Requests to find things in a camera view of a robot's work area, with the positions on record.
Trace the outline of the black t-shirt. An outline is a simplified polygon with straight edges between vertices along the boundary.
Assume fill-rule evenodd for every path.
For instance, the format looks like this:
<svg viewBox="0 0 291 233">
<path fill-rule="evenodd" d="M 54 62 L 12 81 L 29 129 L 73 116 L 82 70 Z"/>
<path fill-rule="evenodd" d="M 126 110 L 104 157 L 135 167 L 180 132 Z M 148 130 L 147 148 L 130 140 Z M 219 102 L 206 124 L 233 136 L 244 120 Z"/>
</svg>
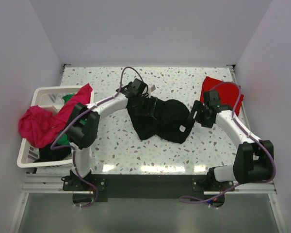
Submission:
<svg viewBox="0 0 291 233">
<path fill-rule="evenodd" d="M 162 101 L 158 98 L 156 112 L 157 119 L 130 118 L 138 137 L 147 140 L 157 135 L 170 142 L 184 143 L 194 125 L 194 122 L 188 121 L 190 111 L 185 104 L 175 99 Z"/>
</svg>

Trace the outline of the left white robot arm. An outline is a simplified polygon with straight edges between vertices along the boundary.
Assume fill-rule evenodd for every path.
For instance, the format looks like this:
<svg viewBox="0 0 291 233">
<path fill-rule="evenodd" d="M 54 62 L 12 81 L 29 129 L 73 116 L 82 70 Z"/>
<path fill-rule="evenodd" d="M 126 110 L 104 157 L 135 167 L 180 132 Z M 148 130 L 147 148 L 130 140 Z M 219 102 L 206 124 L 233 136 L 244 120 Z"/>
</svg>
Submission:
<svg viewBox="0 0 291 233">
<path fill-rule="evenodd" d="M 109 115 L 129 108 L 134 114 L 153 116 L 156 97 L 148 94 L 122 94 L 111 96 L 100 102 L 75 105 L 65 128 L 66 135 L 73 147 L 70 174 L 62 178 L 64 191 L 103 191 L 104 177 L 91 172 L 90 147 L 97 138 L 99 123 Z"/>
</svg>

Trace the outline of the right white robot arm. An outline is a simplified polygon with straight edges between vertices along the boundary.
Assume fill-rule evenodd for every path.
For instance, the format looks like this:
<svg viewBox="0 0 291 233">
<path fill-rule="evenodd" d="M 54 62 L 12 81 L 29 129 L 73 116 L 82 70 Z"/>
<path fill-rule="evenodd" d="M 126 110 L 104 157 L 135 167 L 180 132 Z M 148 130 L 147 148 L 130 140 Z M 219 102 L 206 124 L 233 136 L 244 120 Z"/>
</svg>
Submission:
<svg viewBox="0 0 291 233">
<path fill-rule="evenodd" d="M 234 163 L 209 169 L 207 181 L 267 183 L 274 179 L 276 170 L 274 146 L 270 140 L 262 140 L 238 119 L 229 105 L 207 106 L 196 100 L 189 121 L 202 127 L 218 125 L 237 148 Z"/>
</svg>

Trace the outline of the folded red t-shirt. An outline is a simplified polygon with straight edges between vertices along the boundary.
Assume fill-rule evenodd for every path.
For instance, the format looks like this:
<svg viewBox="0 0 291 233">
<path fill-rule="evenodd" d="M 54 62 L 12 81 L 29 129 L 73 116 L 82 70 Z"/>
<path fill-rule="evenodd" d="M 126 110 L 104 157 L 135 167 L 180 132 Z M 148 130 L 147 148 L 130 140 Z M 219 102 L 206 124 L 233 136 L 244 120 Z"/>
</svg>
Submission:
<svg viewBox="0 0 291 233">
<path fill-rule="evenodd" d="M 217 86 L 220 83 L 223 83 L 223 81 L 207 76 L 202 83 L 199 101 L 204 102 L 203 93 L 212 90 L 215 86 Z M 215 90 L 217 90 L 222 104 L 228 104 L 230 107 L 232 108 L 234 107 L 239 95 L 239 90 L 234 84 L 230 83 L 222 84 L 216 87 Z"/>
</svg>

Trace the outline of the green t-shirt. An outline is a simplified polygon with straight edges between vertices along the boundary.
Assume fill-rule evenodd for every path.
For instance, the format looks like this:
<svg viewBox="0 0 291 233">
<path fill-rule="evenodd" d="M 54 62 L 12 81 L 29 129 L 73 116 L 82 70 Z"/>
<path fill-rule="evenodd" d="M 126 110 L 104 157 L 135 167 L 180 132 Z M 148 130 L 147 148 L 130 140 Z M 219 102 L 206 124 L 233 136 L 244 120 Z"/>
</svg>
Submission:
<svg viewBox="0 0 291 233">
<path fill-rule="evenodd" d="M 68 94 L 62 97 L 62 99 L 64 100 L 64 105 L 60 109 L 60 111 L 55 115 L 55 118 L 61 122 L 59 124 L 61 130 L 59 131 L 56 138 L 59 137 L 59 135 L 62 133 L 63 129 L 65 128 L 65 125 L 72 113 L 74 106 L 77 103 L 88 104 L 90 102 L 90 97 L 91 97 L 91 94 L 84 94 L 84 93 L 83 94 Z"/>
</svg>

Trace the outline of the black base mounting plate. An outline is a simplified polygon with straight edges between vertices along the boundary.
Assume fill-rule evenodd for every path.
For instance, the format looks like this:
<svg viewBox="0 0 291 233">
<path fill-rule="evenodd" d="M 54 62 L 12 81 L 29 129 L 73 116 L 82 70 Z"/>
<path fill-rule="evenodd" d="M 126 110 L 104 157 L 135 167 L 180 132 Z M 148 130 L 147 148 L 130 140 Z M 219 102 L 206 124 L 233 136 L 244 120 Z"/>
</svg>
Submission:
<svg viewBox="0 0 291 233">
<path fill-rule="evenodd" d="M 207 175 L 98 175 L 80 179 L 74 173 L 61 178 L 63 191 L 72 192 L 74 204 L 91 205 L 110 199 L 178 199 L 183 203 L 220 207 L 233 182 Z"/>
</svg>

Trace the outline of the white plastic laundry basket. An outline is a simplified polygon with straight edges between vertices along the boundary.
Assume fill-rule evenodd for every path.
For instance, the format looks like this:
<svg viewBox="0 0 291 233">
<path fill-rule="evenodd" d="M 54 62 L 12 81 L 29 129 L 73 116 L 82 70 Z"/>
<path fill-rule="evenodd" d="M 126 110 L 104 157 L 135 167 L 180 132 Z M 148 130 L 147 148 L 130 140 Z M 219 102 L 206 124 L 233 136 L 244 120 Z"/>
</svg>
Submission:
<svg viewBox="0 0 291 233">
<path fill-rule="evenodd" d="M 84 86 L 41 87 L 35 90 L 31 106 L 18 122 L 22 142 L 17 158 L 20 168 L 71 166 L 71 149 L 51 150 L 64 129 L 75 104 L 94 101 L 94 91 Z"/>
</svg>

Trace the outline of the magenta t-shirt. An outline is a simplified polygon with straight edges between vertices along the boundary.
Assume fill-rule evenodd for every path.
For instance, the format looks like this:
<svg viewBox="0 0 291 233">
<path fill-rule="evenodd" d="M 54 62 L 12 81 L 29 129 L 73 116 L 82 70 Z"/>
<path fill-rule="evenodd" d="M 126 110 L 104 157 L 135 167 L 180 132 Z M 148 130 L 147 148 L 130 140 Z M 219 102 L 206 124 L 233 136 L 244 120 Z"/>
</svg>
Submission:
<svg viewBox="0 0 291 233">
<path fill-rule="evenodd" d="M 86 84 L 75 94 L 91 94 L 90 84 Z M 53 143 L 60 129 L 56 114 L 41 108 L 38 105 L 31 106 L 18 122 L 18 132 L 27 139 L 35 148 L 43 148 Z"/>
</svg>

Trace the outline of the black garment in basket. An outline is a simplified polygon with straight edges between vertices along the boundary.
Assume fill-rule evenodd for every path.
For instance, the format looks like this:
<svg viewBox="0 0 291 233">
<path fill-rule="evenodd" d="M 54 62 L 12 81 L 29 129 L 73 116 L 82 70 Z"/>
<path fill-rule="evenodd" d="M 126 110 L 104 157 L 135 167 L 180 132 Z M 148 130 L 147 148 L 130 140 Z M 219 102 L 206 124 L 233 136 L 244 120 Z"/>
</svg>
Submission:
<svg viewBox="0 0 291 233">
<path fill-rule="evenodd" d="M 39 149 L 39 158 L 35 160 L 35 163 L 61 161 L 71 154 L 70 147 L 52 150 L 50 146 L 51 144 L 47 144 Z"/>
</svg>

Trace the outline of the aluminium frame rail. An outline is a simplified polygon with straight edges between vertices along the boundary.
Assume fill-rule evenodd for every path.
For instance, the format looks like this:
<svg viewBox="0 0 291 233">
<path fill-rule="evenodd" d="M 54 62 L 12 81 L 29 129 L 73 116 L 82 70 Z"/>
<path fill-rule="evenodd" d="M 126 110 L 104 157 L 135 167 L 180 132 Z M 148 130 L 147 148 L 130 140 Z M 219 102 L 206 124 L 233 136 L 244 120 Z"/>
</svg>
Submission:
<svg viewBox="0 0 291 233">
<path fill-rule="evenodd" d="M 28 202 L 29 194 L 61 194 L 63 191 L 63 174 L 26 174 L 21 185 L 20 196 L 16 205 L 9 233 L 17 233 Z"/>
</svg>

